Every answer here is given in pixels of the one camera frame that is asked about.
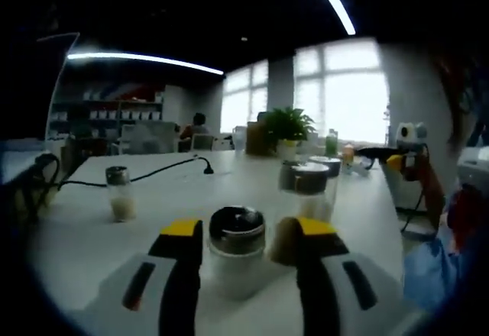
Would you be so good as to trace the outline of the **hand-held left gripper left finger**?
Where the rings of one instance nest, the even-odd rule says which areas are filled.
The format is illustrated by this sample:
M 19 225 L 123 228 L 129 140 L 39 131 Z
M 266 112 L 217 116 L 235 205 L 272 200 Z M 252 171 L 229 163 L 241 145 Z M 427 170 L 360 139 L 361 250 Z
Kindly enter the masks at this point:
M 82 311 L 89 335 L 194 335 L 203 225 L 176 220 L 110 273 Z

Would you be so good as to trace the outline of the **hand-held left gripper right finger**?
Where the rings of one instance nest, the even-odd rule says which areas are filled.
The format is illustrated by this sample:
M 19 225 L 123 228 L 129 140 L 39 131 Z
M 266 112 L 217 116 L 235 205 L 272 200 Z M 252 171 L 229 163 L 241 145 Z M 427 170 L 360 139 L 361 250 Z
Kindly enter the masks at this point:
M 348 250 L 328 223 L 299 217 L 296 283 L 306 335 L 415 335 L 427 314 L 370 258 Z

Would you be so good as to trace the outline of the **person's right hand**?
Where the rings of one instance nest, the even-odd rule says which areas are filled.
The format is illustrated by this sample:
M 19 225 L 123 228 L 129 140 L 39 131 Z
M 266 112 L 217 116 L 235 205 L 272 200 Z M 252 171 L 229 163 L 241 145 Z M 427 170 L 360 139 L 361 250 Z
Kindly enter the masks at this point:
M 431 189 L 437 183 L 429 158 L 424 154 L 407 157 L 402 175 L 406 181 L 418 182 L 422 190 Z

